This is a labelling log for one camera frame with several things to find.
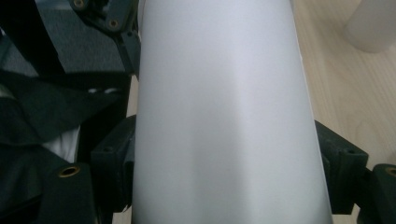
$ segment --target hole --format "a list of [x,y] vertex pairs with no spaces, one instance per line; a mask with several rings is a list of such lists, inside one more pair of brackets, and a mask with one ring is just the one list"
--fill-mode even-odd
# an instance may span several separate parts
[[83,0],[74,0],[74,4],[76,7],[84,7],[84,1]]
[[396,177],[396,168],[388,167],[388,168],[386,169],[386,171],[387,171],[387,173],[388,173],[389,175],[393,175],[394,177]]
[[111,152],[111,151],[113,151],[113,148],[112,147],[105,147],[105,149],[103,149],[103,151]]
[[110,24],[110,27],[112,27],[112,28],[116,28],[117,26],[119,26],[119,22],[116,20],[111,20],[109,22],[109,24]]
[[79,167],[78,166],[71,166],[71,167],[64,168],[58,174],[58,176],[60,178],[65,178],[65,177],[69,177],[69,176],[72,176],[72,175],[76,175],[78,172],[79,172]]

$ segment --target white cylinder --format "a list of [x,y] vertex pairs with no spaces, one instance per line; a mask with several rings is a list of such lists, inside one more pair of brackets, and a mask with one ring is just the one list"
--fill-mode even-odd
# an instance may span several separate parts
[[137,224],[332,223],[289,0],[150,0]]
[[377,53],[396,41],[396,0],[362,0],[345,29],[357,49]]

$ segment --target metal screw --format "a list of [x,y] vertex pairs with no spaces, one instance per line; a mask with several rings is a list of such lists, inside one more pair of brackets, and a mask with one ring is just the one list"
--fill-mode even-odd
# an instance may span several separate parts
[[75,7],[84,7],[84,0],[74,0]]

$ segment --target wooden surface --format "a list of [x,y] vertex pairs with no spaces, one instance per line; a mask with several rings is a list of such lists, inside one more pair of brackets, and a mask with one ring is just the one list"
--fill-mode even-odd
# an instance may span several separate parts
[[[343,37],[359,0],[294,0],[315,119],[370,155],[368,167],[396,164],[396,48],[371,54]],[[334,223],[356,223],[337,216]]]

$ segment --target white tube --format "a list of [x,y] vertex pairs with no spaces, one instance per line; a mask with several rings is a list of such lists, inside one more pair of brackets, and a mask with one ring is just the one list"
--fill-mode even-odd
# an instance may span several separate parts
[[396,0],[362,0],[345,29],[357,49],[380,52],[396,41]]
[[137,224],[332,223],[289,0],[149,0]]

